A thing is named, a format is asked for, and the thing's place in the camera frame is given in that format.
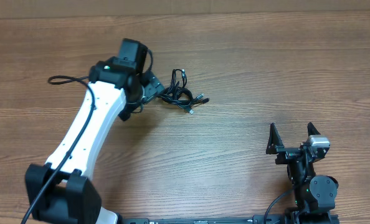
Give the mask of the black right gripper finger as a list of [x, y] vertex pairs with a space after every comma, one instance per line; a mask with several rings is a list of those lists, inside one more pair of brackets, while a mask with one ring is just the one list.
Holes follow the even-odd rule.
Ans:
[[320, 132], [315, 128], [315, 126], [313, 125], [312, 122], [309, 122], [307, 124], [307, 130], [308, 130], [308, 135], [309, 136], [320, 135]]
[[283, 145], [282, 139], [279, 135], [278, 129], [275, 123], [270, 124], [269, 139], [266, 148], [266, 154], [278, 154], [283, 151], [285, 146]]

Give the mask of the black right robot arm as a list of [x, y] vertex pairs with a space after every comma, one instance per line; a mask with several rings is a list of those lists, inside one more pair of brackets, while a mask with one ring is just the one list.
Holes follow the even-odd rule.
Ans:
[[[279, 195], [266, 209], [262, 223], [339, 223], [337, 215], [330, 214], [335, 208], [338, 181], [328, 175], [316, 175], [313, 163], [325, 158], [330, 140], [320, 134], [313, 123], [307, 124], [308, 138], [299, 147], [285, 147], [275, 123], [270, 124], [266, 153], [275, 154], [277, 165], [286, 165], [292, 188]], [[295, 207], [283, 215], [269, 216], [272, 207], [282, 198], [295, 196]]]

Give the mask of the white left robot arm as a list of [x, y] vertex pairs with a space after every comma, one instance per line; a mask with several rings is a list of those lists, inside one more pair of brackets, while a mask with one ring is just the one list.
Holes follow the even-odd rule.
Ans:
[[57, 75], [52, 85], [79, 82], [86, 87], [83, 103], [67, 134], [45, 164], [31, 164], [25, 174], [29, 217], [47, 223], [121, 223], [122, 217], [102, 207], [92, 184], [100, 149], [116, 118], [126, 121], [163, 90], [139, 41], [123, 39], [116, 57], [99, 61], [84, 78]]

